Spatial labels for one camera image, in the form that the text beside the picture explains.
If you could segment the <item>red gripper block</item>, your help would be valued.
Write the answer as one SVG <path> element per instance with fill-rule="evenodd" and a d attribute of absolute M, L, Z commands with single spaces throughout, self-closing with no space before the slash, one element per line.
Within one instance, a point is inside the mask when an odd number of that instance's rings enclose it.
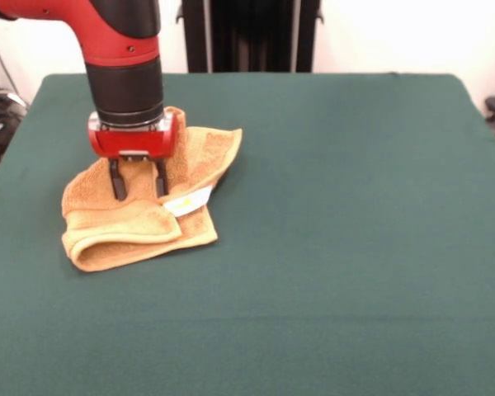
<path fill-rule="evenodd" d="M 166 111 L 158 122 L 150 125 L 125 128 L 105 125 L 96 111 L 91 113 L 87 121 L 88 138 L 98 157 L 110 158 L 108 167 L 111 185 L 118 201 L 127 198 L 127 191 L 117 158 L 170 158 L 175 151 L 178 130 L 178 119 L 173 111 Z M 165 196 L 168 194 L 166 164 L 158 160 L 154 165 L 157 172 L 156 196 Z"/>

